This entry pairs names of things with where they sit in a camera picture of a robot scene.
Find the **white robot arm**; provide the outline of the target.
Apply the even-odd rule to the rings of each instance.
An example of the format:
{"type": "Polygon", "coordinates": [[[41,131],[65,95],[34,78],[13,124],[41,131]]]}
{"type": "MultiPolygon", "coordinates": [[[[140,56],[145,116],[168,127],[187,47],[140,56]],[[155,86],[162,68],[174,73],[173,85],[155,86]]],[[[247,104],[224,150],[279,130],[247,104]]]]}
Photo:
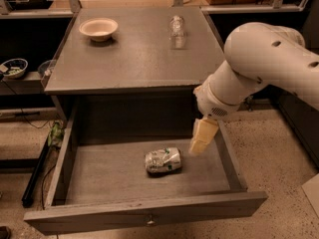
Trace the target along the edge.
{"type": "Polygon", "coordinates": [[[194,122],[189,152],[199,155],[218,132],[218,122],[250,95],[272,85],[319,109],[319,55],[302,35],[265,23],[245,23],[224,43],[225,60],[193,90],[201,119],[194,122]]]}

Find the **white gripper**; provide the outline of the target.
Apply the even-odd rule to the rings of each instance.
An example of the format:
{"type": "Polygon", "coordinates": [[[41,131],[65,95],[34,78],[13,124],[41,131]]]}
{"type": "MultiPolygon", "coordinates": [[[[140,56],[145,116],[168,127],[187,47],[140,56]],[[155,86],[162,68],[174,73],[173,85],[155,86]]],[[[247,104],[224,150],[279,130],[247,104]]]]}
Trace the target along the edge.
{"type": "Polygon", "coordinates": [[[192,138],[189,145],[189,153],[199,155],[203,153],[214,139],[219,126],[216,120],[222,120],[236,112],[239,105],[228,105],[220,101],[212,91],[208,77],[200,86],[193,90],[196,97],[198,110],[204,116],[196,119],[193,125],[192,138]]]}

